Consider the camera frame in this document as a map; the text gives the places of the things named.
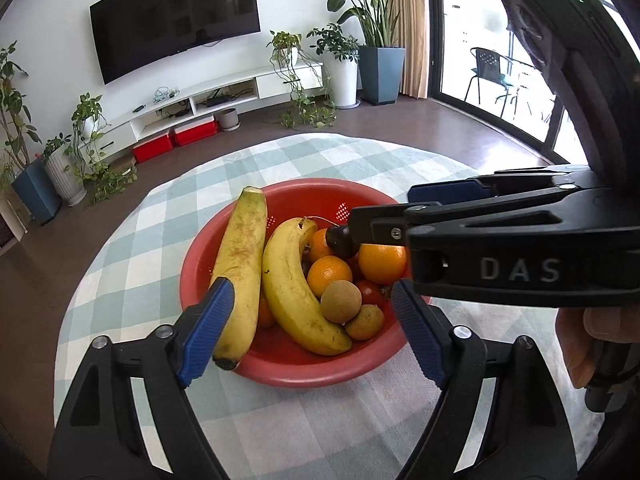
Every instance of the glass door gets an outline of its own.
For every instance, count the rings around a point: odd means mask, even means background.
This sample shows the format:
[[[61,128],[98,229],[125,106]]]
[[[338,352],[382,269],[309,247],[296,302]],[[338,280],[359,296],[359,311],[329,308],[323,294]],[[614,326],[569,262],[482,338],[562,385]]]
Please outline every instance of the glass door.
[[[600,0],[640,59],[611,0]],[[571,117],[510,30],[501,0],[430,0],[430,96],[496,126],[551,163],[586,162]]]

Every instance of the blue gripper pad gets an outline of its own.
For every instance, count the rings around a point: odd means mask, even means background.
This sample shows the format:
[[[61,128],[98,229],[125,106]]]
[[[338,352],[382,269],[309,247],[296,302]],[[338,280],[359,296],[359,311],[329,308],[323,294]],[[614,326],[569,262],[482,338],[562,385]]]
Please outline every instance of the blue gripper pad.
[[[474,179],[413,186],[407,193],[409,202],[440,202],[442,205],[491,198],[495,193]]]
[[[202,377],[213,349],[234,309],[235,300],[233,283],[224,279],[213,295],[207,294],[204,297],[202,301],[206,304],[199,305],[204,309],[184,343],[182,366],[177,375],[183,387],[186,388],[191,381]]]
[[[444,367],[443,349],[420,312],[421,306],[430,307],[420,296],[416,298],[406,290],[407,283],[402,280],[394,284],[391,290],[391,305],[422,373],[442,390],[449,378]]]

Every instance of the finger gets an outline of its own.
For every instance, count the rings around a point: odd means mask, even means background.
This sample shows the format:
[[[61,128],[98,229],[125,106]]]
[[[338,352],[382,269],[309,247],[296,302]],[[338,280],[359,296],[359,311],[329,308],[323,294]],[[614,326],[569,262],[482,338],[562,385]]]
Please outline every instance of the finger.
[[[584,312],[584,327],[596,339],[640,342],[640,306],[588,308]]]
[[[589,381],[591,381],[595,371],[596,365],[593,359],[593,353],[589,350],[584,360],[569,370],[569,378],[571,379],[574,388],[584,388]]]
[[[582,364],[591,347],[591,336],[582,322],[584,311],[583,308],[561,308],[556,316],[556,334],[569,372]]]

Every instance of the wall-mounted tv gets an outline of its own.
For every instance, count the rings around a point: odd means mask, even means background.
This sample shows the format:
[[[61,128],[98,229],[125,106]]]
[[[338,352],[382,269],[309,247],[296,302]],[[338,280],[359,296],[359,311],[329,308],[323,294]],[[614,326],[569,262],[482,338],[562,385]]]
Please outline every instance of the wall-mounted tv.
[[[101,0],[91,22],[105,83],[194,46],[260,32],[256,0]]]

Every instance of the checkered tablecloth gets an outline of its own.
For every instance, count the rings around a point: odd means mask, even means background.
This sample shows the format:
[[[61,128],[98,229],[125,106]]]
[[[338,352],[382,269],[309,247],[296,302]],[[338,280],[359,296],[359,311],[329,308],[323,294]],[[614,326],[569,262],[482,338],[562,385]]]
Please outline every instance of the checkered tablecloth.
[[[107,334],[114,342],[143,338],[177,319],[186,251],[243,187],[331,177],[366,184],[402,202],[414,184],[474,174],[450,158],[388,142],[302,134],[211,160],[155,188],[105,243],[68,307],[56,357],[55,416],[94,337]],[[525,333],[536,339],[568,412],[578,462],[583,462],[602,417],[588,412],[583,394],[570,385],[554,335],[555,312],[435,301],[452,323],[466,324],[484,338],[512,342]],[[134,380],[133,388],[149,455],[168,468],[142,380]],[[336,386],[273,388],[210,364],[187,393],[231,478],[371,480],[396,477],[440,391],[424,378],[405,346],[369,374]],[[475,458],[490,406],[487,393],[459,466]]]

